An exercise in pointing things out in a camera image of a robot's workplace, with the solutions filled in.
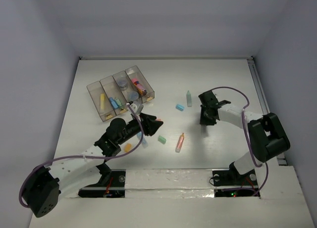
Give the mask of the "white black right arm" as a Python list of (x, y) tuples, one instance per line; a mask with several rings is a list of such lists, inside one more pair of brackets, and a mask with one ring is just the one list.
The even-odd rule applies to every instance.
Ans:
[(249, 151), (232, 162), (228, 170), (214, 171), (215, 186), (240, 184), (249, 172), (290, 149), (290, 141), (274, 113), (256, 114), (230, 101), (219, 101), (212, 90), (199, 95), (201, 101), (200, 125), (213, 126), (218, 121), (230, 123), (243, 130)]

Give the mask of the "pink capped pen tube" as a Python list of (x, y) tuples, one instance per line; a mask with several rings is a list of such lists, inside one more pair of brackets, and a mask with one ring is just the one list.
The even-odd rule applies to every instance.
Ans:
[(133, 78), (131, 79), (131, 81), (134, 84), (134, 86), (137, 88), (137, 91), (141, 96), (144, 96), (147, 94), (146, 88), (139, 82), (137, 78)]

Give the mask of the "yellow highlighter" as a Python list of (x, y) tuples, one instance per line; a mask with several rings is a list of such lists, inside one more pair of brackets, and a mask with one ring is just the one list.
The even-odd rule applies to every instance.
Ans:
[(105, 111), (105, 94), (100, 94), (100, 113)]

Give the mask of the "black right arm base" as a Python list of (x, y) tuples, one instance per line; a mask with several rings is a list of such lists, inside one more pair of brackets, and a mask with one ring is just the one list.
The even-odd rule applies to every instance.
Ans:
[(255, 170), (250, 170), (240, 174), (233, 163), (228, 169), (216, 169), (212, 171), (212, 176), (209, 183), (215, 187), (221, 186), (240, 186), (250, 185), (257, 186), (258, 181), (255, 175)]

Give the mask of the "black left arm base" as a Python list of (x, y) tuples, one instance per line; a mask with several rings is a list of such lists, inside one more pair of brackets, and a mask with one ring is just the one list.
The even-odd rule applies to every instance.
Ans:
[(107, 190), (124, 190), (126, 170), (112, 170), (106, 164), (97, 166), (100, 179), (97, 187), (104, 187)]

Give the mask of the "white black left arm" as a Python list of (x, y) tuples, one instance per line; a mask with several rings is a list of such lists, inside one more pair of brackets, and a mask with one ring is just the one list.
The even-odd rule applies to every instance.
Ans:
[(109, 185), (111, 169), (107, 161), (119, 158), (120, 145), (137, 135), (153, 136), (163, 125), (156, 116), (141, 113), (130, 122), (112, 120), (105, 133), (93, 146), (79, 155), (64, 156), (36, 166), (19, 190), (20, 204), (40, 218), (49, 213), (58, 201), (70, 193), (91, 185), (84, 176), (94, 171), (96, 185)]

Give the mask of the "clear paperclip jar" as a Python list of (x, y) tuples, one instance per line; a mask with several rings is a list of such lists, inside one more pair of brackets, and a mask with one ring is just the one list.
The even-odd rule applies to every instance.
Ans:
[(118, 78), (117, 84), (121, 90), (126, 90), (128, 87), (128, 82), (125, 77)]
[(139, 93), (136, 91), (131, 91), (128, 93), (128, 101), (136, 101), (139, 99)]

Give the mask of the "green capped highlighter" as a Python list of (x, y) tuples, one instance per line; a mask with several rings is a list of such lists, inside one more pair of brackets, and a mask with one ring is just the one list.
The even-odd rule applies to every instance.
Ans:
[(123, 104), (122, 104), (122, 102), (121, 102), (121, 100), (119, 98), (115, 98), (114, 100), (115, 100), (116, 104), (118, 105), (118, 107), (122, 107), (123, 106)]

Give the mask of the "green highlighter with tip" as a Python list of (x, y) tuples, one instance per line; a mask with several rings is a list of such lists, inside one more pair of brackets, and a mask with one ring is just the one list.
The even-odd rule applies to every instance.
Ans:
[(187, 107), (192, 107), (192, 96), (190, 91), (186, 93)]

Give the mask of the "blue highlighter cap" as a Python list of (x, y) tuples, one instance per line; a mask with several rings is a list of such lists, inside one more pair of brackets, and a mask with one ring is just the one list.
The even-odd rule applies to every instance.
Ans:
[(176, 106), (175, 106), (175, 108), (177, 109), (177, 110), (179, 110), (179, 111), (184, 111), (184, 106), (182, 106), (182, 105), (180, 105), (180, 104), (177, 104)]

